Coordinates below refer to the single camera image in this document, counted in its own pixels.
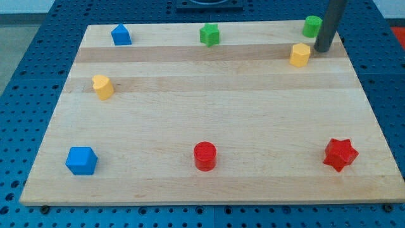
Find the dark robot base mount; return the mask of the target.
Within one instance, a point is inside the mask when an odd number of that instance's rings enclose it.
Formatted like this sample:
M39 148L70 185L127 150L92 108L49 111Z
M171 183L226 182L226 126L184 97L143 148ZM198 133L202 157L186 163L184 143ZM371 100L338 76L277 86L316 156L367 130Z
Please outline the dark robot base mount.
M243 0L176 0L177 11L242 10Z

